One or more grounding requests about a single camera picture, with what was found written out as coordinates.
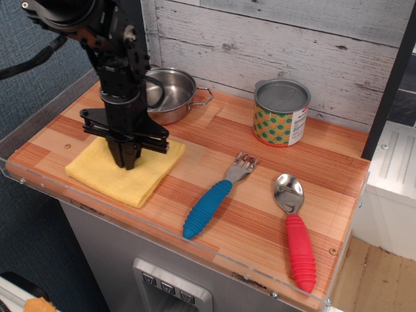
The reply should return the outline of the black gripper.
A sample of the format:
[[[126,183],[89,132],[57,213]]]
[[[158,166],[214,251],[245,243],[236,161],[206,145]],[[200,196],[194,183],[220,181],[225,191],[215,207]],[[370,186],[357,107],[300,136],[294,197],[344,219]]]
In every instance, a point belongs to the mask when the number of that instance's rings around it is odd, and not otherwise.
[[[103,108],[83,109],[80,117],[84,119],[85,132],[107,139],[118,167],[133,169],[143,148],[168,151],[168,130],[150,118],[139,95],[124,98],[101,94],[100,98]]]

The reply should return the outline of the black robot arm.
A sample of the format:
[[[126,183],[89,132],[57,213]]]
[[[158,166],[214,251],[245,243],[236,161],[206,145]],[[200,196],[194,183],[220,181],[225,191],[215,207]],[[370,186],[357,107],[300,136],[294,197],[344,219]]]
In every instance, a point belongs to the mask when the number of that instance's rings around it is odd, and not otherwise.
[[[114,162],[135,166],[142,149],[166,153],[169,132],[154,122],[148,109],[164,100],[163,84],[146,74],[149,56],[137,30],[115,1],[24,1],[28,17],[42,28],[81,44],[101,84],[102,109],[84,109],[86,133],[106,139]]]

